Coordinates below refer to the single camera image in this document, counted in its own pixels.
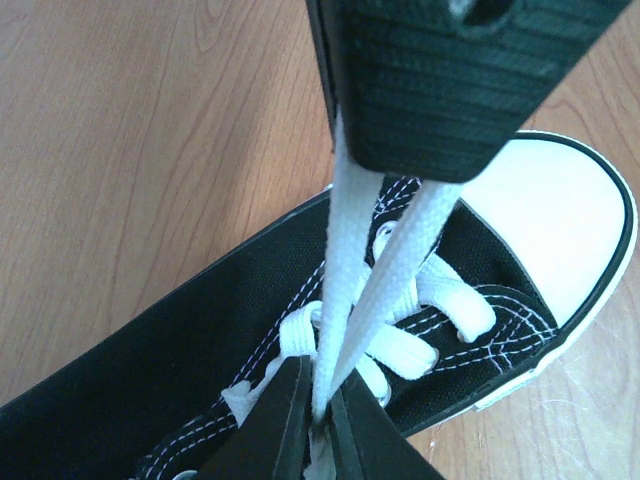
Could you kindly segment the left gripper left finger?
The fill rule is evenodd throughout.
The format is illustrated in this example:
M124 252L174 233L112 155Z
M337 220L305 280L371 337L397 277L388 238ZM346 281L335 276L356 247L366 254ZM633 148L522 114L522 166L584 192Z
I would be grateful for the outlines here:
M312 363L289 357L243 425L199 470L199 479L299 479L310 426Z

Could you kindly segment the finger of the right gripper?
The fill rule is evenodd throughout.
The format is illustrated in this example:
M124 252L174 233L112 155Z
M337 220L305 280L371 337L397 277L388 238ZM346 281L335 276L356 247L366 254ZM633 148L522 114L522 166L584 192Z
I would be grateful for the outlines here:
M622 1L338 1L334 101L352 159L476 177L625 9Z
M306 0L307 14L315 50L316 62L322 86L329 131L335 144L338 115L338 50L336 2Z

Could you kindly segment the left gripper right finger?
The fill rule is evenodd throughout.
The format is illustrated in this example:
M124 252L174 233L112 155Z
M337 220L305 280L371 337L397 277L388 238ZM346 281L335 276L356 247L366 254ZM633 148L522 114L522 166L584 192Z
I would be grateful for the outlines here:
M334 394L328 421L339 479L440 479L403 438L364 380L349 377Z

